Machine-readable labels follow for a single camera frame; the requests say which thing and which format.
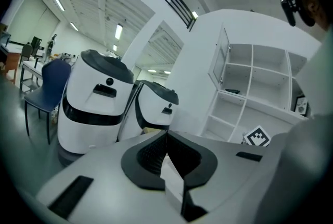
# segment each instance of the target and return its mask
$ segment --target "gray robot lid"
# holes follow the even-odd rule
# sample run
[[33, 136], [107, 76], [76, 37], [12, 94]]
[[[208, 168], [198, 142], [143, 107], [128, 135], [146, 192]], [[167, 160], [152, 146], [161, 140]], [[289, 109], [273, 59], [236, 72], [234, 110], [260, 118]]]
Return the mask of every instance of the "gray robot lid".
[[140, 80], [140, 82], [142, 82], [144, 85], [147, 85], [153, 92], [155, 92], [159, 97], [163, 98], [164, 100], [175, 105], [179, 104], [178, 95], [175, 93], [175, 91], [167, 89], [156, 82], [150, 82], [147, 80]]
[[133, 73], [120, 60], [111, 56], [103, 56], [96, 50], [81, 52], [82, 60], [90, 67], [112, 78], [126, 83], [134, 83]]

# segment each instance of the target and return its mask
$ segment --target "table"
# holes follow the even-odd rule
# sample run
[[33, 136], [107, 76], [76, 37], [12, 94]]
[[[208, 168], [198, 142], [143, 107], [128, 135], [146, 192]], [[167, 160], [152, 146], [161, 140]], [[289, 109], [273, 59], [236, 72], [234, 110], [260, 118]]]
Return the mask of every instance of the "table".
[[[38, 79], [42, 79], [42, 67], [43, 64], [36, 63], [35, 61], [23, 61], [22, 71], [20, 78], [20, 90], [22, 90], [23, 84], [29, 87], [32, 91], [39, 88]], [[29, 71], [33, 76], [37, 78], [37, 83], [34, 83], [32, 77], [30, 79], [23, 79], [24, 71]]]
[[[16, 70], [17, 70], [17, 66], [18, 66], [18, 62], [20, 59], [20, 55], [22, 53], [22, 45], [18, 45], [18, 44], [14, 44], [14, 43], [8, 43], [7, 46], [5, 44], [1, 44], [0, 45], [0, 52], [2, 54], [2, 56], [6, 56], [3, 57], [1, 59], [4, 60], [4, 64], [6, 66], [5, 70], [2, 71], [3, 74], [7, 74], [8, 71], [10, 70], [14, 70], [14, 78], [11, 80], [12, 83], [15, 84], [15, 80], [16, 80]], [[43, 56], [43, 51], [42, 50], [38, 50], [36, 53], [36, 61], [35, 61], [35, 67], [37, 66], [37, 61], [39, 57]]]

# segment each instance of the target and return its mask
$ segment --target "blue chair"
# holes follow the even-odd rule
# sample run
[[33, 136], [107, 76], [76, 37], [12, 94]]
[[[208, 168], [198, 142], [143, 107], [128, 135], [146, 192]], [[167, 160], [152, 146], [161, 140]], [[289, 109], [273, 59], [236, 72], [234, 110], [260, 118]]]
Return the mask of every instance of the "blue chair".
[[49, 114], [61, 101], [62, 93], [71, 72], [71, 66], [63, 60], [55, 59], [42, 68], [43, 85], [24, 97], [25, 126], [29, 135], [27, 105], [38, 108], [38, 117], [41, 118], [41, 111], [46, 112], [47, 141], [50, 144], [49, 136]]

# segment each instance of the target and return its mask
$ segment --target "glass cabinet door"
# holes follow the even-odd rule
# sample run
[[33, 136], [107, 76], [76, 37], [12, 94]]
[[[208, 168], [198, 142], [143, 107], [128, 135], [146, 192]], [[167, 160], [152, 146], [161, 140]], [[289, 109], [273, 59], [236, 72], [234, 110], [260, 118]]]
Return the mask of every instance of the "glass cabinet door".
[[208, 75], [210, 76], [218, 91], [222, 89], [223, 71], [227, 59], [228, 49], [229, 39], [226, 30], [222, 25], [212, 64], [208, 72]]

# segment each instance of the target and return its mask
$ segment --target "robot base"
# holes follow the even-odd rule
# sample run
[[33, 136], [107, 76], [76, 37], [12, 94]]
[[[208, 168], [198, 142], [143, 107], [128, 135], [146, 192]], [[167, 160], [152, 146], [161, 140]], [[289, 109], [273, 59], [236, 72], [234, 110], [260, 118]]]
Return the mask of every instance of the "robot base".
[[59, 159], [60, 163], [65, 167], [69, 166], [71, 163], [78, 160], [83, 155], [84, 154], [75, 154], [75, 153], [68, 152], [67, 150], [62, 148], [60, 143], [58, 143], [58, 159]]

